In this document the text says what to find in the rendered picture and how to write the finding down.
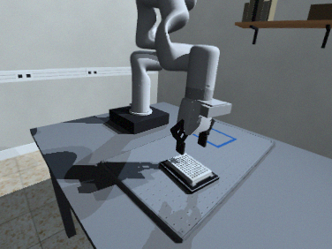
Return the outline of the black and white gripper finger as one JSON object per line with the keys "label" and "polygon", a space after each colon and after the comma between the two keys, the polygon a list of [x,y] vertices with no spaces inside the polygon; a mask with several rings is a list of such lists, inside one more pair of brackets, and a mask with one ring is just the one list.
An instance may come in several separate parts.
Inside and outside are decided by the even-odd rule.
{"label": "black and white gripper finger", "polygon": [[[183,155],[185,153],[185,139],[188,135],[185,135],[184,132],[184,119],[181,119],[177,124],[175,124],[171,129],[170,132],[172,136],[177,140],[176,151]],[[181,128],[181,129],[180,129]],[[180,130],[179,130],[180,129]],[[179,132],[177,132],[179,130]],[[184,134],[181,138],[180,136]]]}
{"label": "black and white gripper finger", "polygon": [[210,124],[210,127],[208,130],[204,131],[204,132],[200,132],[199,133],[199,138],[198,138],[198,144],[205,147],[206,144],[207,144],[207,140],[208,140],[208,135],[209,135],[209,132],[211,131],[212,129],[212,126],[213,124],[215,123],[215,120],[212,118],[211,119],[211,124]]}

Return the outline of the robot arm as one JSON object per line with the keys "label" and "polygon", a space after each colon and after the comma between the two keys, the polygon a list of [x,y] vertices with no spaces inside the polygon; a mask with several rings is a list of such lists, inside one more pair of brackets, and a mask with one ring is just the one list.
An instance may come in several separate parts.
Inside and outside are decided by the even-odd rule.
{"label": "robot arm", "polygon": [[[230,114],[232,104],[213,98],[219,49],[208,45],[172,43],[168,34],[183,28],[197,0],[136,0],[138,18],[135,42],[141,49],[131,53],[132,108],[136,116],[152,113],[150,103],[150,78],[146,71],[187,72],[185,97],[204,103],[200,115],[206,118]],[[160,10],[162,21],[156,29]],[[187,8],[187,10],[186,10]],[[158,57],[158,58],[157,58]]]}

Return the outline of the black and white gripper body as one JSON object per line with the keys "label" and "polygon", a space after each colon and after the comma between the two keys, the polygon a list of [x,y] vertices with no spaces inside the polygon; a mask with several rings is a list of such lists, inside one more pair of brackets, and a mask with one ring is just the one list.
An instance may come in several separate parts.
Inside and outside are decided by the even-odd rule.
{"label": "black and white gripper body", "polygon": [[206,118],[200,115],[200,107],[203,104],[187,97],[182,99],[177,115],[177,123],[184,119],[185,135],[192,135],[209,129],[211,117]]}

